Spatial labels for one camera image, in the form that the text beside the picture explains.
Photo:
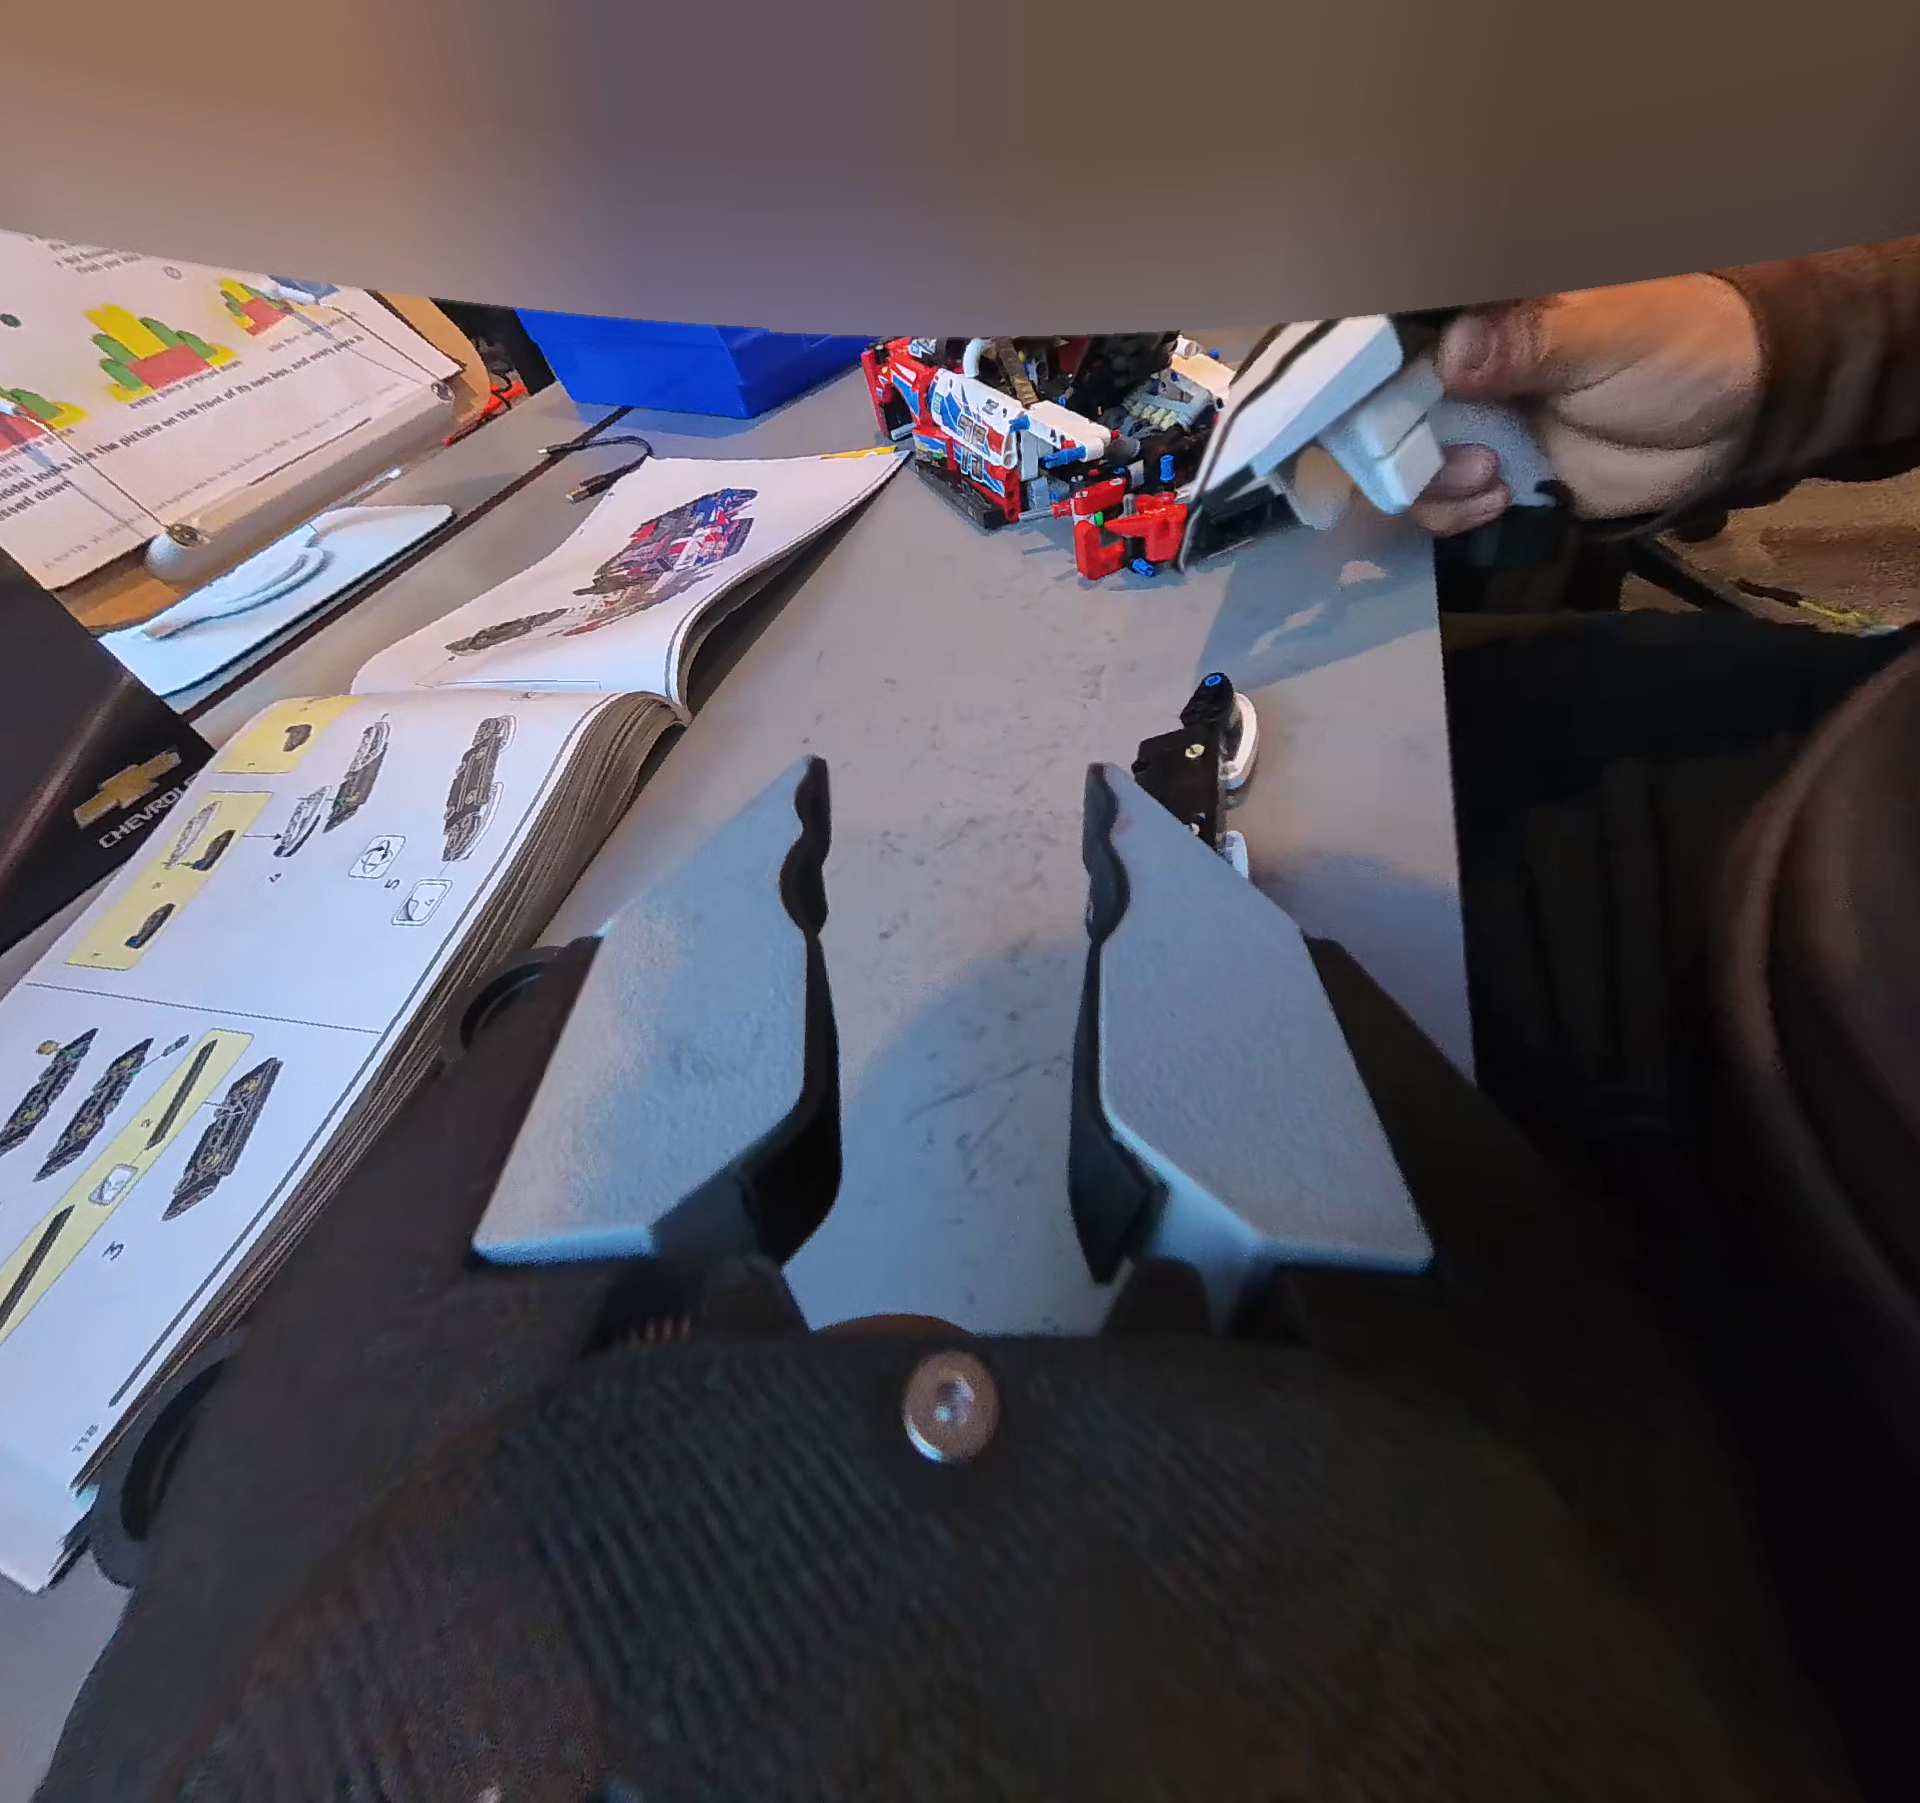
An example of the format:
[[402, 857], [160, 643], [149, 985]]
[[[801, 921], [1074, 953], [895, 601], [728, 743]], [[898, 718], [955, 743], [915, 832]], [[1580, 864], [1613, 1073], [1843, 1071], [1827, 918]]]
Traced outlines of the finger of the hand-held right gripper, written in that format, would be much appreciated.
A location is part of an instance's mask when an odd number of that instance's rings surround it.
[[1330, 489], [1314, 481], [1314, 453], [1293, 453], [1267, 469], [1203, 469], [1185, 493], [1183, 568], [1283, 527], [1330, 529]]
[[1233, 517], [1270, 499], [1281, 472], [1402, 363], [1392, 320], [1293, 322], [1267, 330], [1233, 375], [1185, 496], [1183, 566], [1239, 541], [1244, 529]]

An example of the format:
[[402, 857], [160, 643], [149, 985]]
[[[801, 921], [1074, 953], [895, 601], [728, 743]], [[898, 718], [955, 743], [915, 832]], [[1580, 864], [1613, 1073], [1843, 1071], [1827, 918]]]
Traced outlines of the white sign stand base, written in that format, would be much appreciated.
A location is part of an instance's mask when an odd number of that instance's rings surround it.
[[100, 642], [151, 691], [176, 698], [317, 615], [452, 518], [445, 503], [330, 511], [154, 618]]

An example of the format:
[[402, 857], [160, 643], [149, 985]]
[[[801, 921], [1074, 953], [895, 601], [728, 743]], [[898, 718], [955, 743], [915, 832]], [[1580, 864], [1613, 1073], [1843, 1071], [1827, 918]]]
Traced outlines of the person's right forearm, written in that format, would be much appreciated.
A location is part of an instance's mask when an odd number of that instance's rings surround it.
[[1720, 270], [1760, 336], [1760, 403], [1722, 489], [1765, 504], [1808, 478], [1919, 466], [1919, 236]]

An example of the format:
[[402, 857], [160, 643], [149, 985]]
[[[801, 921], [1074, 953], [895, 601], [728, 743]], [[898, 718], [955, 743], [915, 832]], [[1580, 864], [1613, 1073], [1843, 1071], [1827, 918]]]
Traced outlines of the person's brown shirt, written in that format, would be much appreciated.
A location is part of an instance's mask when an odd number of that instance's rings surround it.
[[1756, 806], [1708, 939], [1735, 1391], [1871, 1799], [1919, 1793], [1915, 765], [1905, 652]]

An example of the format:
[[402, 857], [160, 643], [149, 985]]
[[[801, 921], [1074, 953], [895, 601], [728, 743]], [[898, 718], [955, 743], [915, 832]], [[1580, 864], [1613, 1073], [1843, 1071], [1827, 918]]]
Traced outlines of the open instruction booklet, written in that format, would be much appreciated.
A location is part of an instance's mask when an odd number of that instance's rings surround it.
[[111, 1445], [231, 1322], [540, 930], [688, 717], [722, 615], [895, 449], [648, 457], [540, 560], [229, 740], [4, 997], [3, 1566], [83, 1546]]

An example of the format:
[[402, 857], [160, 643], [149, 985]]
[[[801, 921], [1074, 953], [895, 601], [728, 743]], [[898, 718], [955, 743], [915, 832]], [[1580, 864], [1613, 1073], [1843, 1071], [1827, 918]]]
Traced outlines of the blue plastic bin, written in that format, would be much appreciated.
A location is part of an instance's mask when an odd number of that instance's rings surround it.
[[873, 344], [858, 334], [515, 313], [572, 398], [722, 420], [760, 417], [857, 367]]

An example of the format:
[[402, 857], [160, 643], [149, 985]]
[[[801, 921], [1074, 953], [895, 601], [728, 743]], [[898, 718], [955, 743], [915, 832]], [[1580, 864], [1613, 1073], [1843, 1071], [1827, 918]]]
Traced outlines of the black white toy car panel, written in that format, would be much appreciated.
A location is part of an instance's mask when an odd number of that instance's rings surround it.
[[1178, 726], [1138, 743], [1133, 777], [1241, 879], [1249, 879], [1249, 846], [1228, 816], [1253, 781], [1258, 755], [1253, 701], [1223, 670], [1212, 670], [1188, 696]]

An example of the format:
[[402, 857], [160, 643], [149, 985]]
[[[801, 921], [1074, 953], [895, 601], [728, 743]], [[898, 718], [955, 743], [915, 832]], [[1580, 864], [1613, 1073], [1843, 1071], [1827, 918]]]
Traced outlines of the black toy tyre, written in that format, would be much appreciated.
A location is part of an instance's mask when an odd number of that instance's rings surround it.
[[470, 983], [445, 1012], [441, 1056], [458, 1061], [475, 1037], [494, 1021], [528, 985], [539, 983], [546, 966], [564, 953], [560, 944], [539, 944], [508, 957], [491, 973]]
[[103, 1455], [83, 1520], [83, 1544], [112, 1584], [134, 1590], [143, 1580], [170, 1478], [243, 1339], [246, 1332], [235, 1329], [203, 1343], [156, 1388]]

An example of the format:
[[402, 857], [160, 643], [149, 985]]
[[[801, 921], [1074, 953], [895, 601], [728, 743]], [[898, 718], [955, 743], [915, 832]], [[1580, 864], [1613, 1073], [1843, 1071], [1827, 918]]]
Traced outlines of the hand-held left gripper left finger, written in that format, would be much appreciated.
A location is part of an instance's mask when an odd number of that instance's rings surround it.
[[474, 1233], [496, 1265], [788, 1262], [842, 1184], [827, 759], [618, 910]]

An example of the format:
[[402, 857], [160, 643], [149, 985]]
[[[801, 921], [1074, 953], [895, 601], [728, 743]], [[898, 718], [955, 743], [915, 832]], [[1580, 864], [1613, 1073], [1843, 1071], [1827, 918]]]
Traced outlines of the black toy set box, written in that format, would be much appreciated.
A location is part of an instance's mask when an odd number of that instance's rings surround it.
[[116, 872], [213, 746], [3, 555], [3, 946]]

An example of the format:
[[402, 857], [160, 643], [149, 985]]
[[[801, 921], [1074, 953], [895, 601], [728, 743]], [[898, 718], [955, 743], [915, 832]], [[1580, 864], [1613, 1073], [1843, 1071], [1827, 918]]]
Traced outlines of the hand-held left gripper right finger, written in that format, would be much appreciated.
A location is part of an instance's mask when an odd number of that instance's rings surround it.
[[1092, 765], [1068, 1209], [1093, 1282], [1241, 1302], [1281, 1268], [1424, 1275], [1428, 1228], [1295, 920]]

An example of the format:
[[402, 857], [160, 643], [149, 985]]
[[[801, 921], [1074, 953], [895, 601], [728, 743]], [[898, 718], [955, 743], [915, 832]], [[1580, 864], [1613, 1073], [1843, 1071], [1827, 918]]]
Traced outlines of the toy brick car chassis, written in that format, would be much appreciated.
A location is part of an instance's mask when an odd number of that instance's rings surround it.
[[1092, 582], [1173, 566], [1231, 381], [1217, 351], [1181, 333], [1086, 338], [1076, 370], [1052, 384], [1052, 403], [1105, 441], [1032, 421], [1021, 517], [1068, 521], [1074, 566]]

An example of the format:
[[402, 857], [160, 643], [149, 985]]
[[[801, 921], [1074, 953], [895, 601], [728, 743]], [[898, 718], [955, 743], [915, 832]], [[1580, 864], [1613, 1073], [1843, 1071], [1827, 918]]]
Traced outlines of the printed instruction sign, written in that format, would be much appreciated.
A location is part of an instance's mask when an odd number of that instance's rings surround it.
[[458, 378], [366, 290], [4, 232], [4, 551], [58, 590], [447, 417]]

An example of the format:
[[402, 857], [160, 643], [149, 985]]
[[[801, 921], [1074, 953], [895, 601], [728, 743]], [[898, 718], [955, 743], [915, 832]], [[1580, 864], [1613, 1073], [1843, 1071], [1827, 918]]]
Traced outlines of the person's right hand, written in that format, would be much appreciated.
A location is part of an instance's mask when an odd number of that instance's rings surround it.
[[1431, 360], [1449, 398], [1525, 420], [1581, 523], [1656, 515], [1710, 488], [1763, 394], [1753, 311], [1707, 271], [1476, 305]]

